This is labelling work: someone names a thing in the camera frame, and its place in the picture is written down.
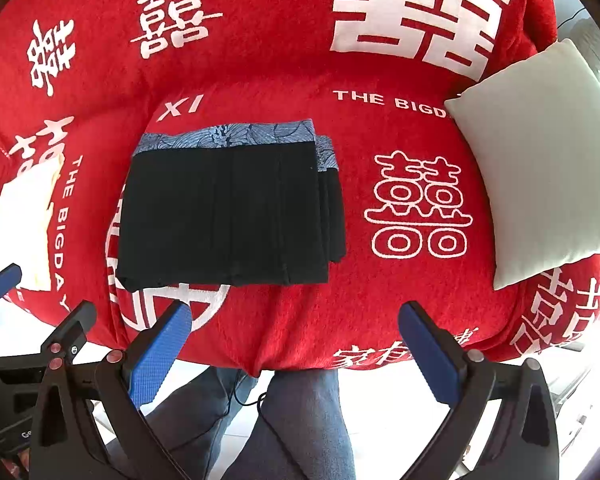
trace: red fabric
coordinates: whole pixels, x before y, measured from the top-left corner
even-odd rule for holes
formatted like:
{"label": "red fabric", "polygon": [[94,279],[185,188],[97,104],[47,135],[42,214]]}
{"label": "red fabric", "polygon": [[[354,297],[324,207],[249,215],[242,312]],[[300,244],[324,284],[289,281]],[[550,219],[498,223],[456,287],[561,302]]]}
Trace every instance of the red fabric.
{"label": "red fabric", "polygon": [[[200,0],[205,15],[222,13],[195,23],[206,27],[208,36],[182,47],[168,44],[148,59],[141,56],[142,42],[132,42],[142,35],[139,18],[147,5],[136,1],[11,0],[0,15],[0,185],[27,160],[37,163],[44,153],[59,151],[66,157],[48,230],[56,286],[51,292],[11,293],[12,301],[51,324],[80,300],[93,301],[98,323],[90,339],[125,347],[136,329],[151,325],[172,298],[181,298],[191,304],[195,330],[180,357],[251,374],[264,368],[366,369],[406,359],[396,317],[407,300],[420,301],[462,343],[497,359],[577,336],[591,319],[577,318],[569,332],[574,314],[597,313],[600,256],[563,266],[555,286],[551,271],[494,292],[488,197],[471,151],[443,107],[458,89],[555,41],[552,0],[500,1],[499,20],[488,3],[484,6],[491,13],[469,1],[449,17],[447,0],[397,7],[384,0],[357,0],[388,11],[380,18],[369,11],[369,20],[382,22],[396,9],[405,15],[388,32],[382,23],[368,30],[366,23],[354,23],[353,47],[380,41],[399,49],[398,55],[338,52],[351,50],[351,44],[343,40],[346,34],[337,22],[362,20],[365,14],[334,12],[334,0]],[[156,5],[167,25],[174,23],[169,1]],[[424,18],[417,14],[423,7],[429,9]],[[460,7],[473,14],[462,14]],[[423,23],[435,21],[431,16],[443,18],[443,25]],[[485,30],[493,28],[487,20],[496,25],[492,52],[480,46],[489,46],[483,36],[475,40],[479,56],[456,44],[440,56],[440,39],[460,38],[467,27],[475,28],[475,16],[484,19]],[[29,73],[34,64],[27,49],[35,20],[42,36],[53,27],[61,34],[60,21],[67,26],[73,20],[73,30],[58,47],[63,55],[62,48],[75,45],[75,55],[69,67],[50,78],[52,96],[46,83],[33,86]],[[424,33],[414,36],[418,30]],[[162,37],[168,40],[173,31]],[[458,62],[458,52],[471,65],[473,79],[459,74],[462,59],[447,66],[449,59]],[[488,59],[486,66],[480,65],[482,59]],[[348,254],[331,266],[327,285],[181,285],[135,295],[116,286],[116,208],[143,132],[179,134],[213,124],[306,118],[314,120],[319,135],[333,140],[346,208]],[[45,120],[64,120],[62,131],[45,132]],[[16,136],[35,137],[33,156],[24,146],[13,149]],[[423,198],[419,209],[410,208],[408,193],[425,192],[428,185],[434,204]],[[444,201],[460,199],[458,207],[444,207]],[[455,216],[449,220],[443,212]],[[432,234],[449,222],[455,231]],[[417,254],[416,231],[422,234]],[[404,233],[414,237],[410,250],[399,237],[390,241],[393,234]],[[456,250],[449,251],[454,243]],[[584,292],[590,291],[592,279],[587,308]],[[552,306],[537,300],[536,293]]]}

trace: blue floral trim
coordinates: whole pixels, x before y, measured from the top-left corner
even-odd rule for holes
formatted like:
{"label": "blue floral trim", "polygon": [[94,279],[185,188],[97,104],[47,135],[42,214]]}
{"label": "blue floral trim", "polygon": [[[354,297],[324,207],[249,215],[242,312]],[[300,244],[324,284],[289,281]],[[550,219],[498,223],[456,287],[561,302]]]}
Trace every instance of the blue floral trim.
{"label": "blue floral trim", "polygon": [[315,142],[318,171],[326,171],[328,168],[337,170],[338,163],[331,139],[316,136],[311,119],[280,124],[221,124],[178,136],[144,134],[136,146],[134,156],[153,150],[176,148],[232,148],[309,141]]}

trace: black cable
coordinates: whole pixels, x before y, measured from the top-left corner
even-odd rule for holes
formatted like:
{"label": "black cable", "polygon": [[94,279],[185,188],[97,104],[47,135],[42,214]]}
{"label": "black cable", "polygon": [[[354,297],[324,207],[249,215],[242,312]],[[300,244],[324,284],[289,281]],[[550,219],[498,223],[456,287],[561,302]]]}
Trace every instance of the black cable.
{"label": "black cable", "polygon": [[571,16],[568,20],[564,20],[560,25],[558,25],[558,28],[562,27],[565,23],[570,22],[571,20],[573,20],[578,14],[580,14],[583,10],[585,10],[587,7],[582,7],[578,12],[576,12],[573,16]]}
{"label": "black cable", "polygon": [[267,427],[269,428],[269,431],[273,434],[273,436],[278,441],[278,445],[280,446],[280,449],[285,454],[288,462],[295,468],[295,470],[300,474],[300,476],[302,478],[304,478],[304,480],[309,480],[309,477],[302,470],[302,467],[300,466],[298,461],[294,458],[294,456],[291,454],[291,452],[289,451],[288,447],[286,446],[286,444],[284,443],[284,441],[282,440],[282,438],[280,437],[278,432],[275,430],[275,428],[271,425],[271,423],[267,420],[267,418],[262,413],[262,401],[265,399],[265,397],[267,397],[267,393],[264,392],[263,394],[261,394],[258,397],[258,400],[256,400],[255,402],[249,402],[248,404],[245,404],[240,399],[238,399],[238,395],[235,391],[235,387],[236,387],[236,383],[234,383],[234,397],[235,397],[235,400],[237,400],[238,404],[240,404],[241,406],[256,406],[257,407],[258,416],[267,425]]}

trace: folded black garment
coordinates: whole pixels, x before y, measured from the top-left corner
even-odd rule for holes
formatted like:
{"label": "folded black garment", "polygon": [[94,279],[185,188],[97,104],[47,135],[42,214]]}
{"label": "folded black garment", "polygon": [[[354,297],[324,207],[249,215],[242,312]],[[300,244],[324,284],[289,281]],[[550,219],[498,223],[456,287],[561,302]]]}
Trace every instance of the folded black garment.
{"label": "folded black garment", "polygon": [[321,139],[311,121],[143,136],[123,197],[122,285],[327,282],[344,208]]}

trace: person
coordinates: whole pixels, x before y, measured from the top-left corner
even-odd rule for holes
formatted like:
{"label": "person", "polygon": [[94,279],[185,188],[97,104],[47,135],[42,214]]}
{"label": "person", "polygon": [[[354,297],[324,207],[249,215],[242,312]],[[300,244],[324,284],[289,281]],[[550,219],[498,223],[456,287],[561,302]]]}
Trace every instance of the person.
{"label": "person", "polygon": [[[227,427],[250,405],[246,399],[257,382],[242,370],[211,366],[146,417],[191,480],[208,478]],[[258,419],[251,436],[222,480],[355,479],[337,370],[276,372],[254,404]],[[116,469],[140,478],[117,440],[107,450]]]}

